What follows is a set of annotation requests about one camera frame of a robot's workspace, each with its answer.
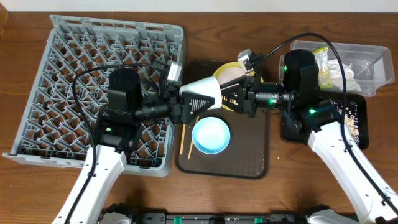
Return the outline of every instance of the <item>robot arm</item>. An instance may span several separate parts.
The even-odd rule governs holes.
[[[384,193],[390,197],[391,202],[398,205],[398,196],[388,184],[377,173],[371,163],[366,159],[359,147],[353,141],[348,128],[346,127],[346,138],[353,146],[352,150],[360,161],[366,172],[372,177]],[[308,145],[329,167],[336,180],[348,196],[360,223],[375,223],[377,217],[384,217],[390,220],[397,215],[388,207],[374,187],[365,178],[354,160],[345,151],[345,145],[341,140],[340,124],[335,121],[323,125],[321,131],[313,131],[308,140]]]
[[[114,147],[98,145],[96,150],[97,165],[95,167],[95,175],[88,182],[87,188],[70,218],[70,223],[96,223],[112,185],[127,164],[124,152],[115,152]],[[93,148],[89,148],[85,165],[67,201],[52,222],[53,224],[65,223],[67,215],[87,179],[92,159]]]

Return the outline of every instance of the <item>wooden table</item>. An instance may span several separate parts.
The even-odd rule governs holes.
[[[21,121],[46,40],[50,13],[12,12],[0,35],[0,150],[9,152]],[[398,74],[398,14],[320,13],[57,13],[71,16],[178,24],[184,28],[188,61],[236,60],[250,48],[268,52],[302,32],[333,42],[381,45],[392,52]],[[281,49],[268,61],[276,81]],[[398,190],[398,84],[367,98],[370,145],[364,151]],[[120,176],[105,207],[124,202],[180,213],[269,213],[302,211],[321,203],[340,213],[354,210],[326,165],[308,146],[280,139],[280,118],[272,118],[271,168],[262,180],[184,174],[174,165],[164,178]],[[0,222],[49,223],[61,209],[78,169],[25,166],[0,157]]]

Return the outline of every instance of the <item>gray dish rack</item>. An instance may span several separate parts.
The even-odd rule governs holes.
[[[72,95],[73,77],[102,65],[184,64],[185,39],[180,26],[70,16],[50,16],[54,24],[10,153],[21,164],[82,167],[89,146],[88,131]],[[141,78],[159,81],[157,71],[136,67]],[[113,68],[87,74],[76,90],[83,110],[95,125]],[[176,125],[142,124],[138,153],[127,160],[125,174],[166,176],[171,169]]]

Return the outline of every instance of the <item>light blue bowl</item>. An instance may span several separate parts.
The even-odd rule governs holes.
[[[230,139],[229,127],[219,118],[203,118],[192,130],[192,141],[195,147],[205,154],[221,152],[227,147]]]

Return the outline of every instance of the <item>wooden chopstick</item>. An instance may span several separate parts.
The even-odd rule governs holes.
[[[197,124],[198,121],[199,121],[199,116],[197,116],[197,120],[195,121],[195,124]],[[191,139],[191,146],[189,147],[188,159],[191,158],[192,145],[193,145],[193,141],[192,141],[192,139]]]
[[[182,137],[181,137],[181,145],[180,145],[180,155],[182,155],[182,151],[184,150],[184,137],[185,137],[185,124],[182,126]]]

